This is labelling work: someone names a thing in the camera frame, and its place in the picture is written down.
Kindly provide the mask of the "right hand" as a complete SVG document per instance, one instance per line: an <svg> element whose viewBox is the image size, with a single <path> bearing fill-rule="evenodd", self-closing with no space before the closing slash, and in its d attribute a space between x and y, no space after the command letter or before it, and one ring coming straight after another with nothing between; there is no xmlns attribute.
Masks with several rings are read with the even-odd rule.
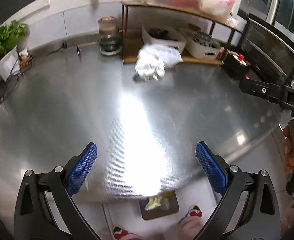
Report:
<svg viewBox="0 0 294 240"><path fill-rule="evenodd" d="M294 131L290 131L289 125L287 125L283 131L285 137L283 150L284 150L284 172L285 174L293 173L294 171Z"/></svg>

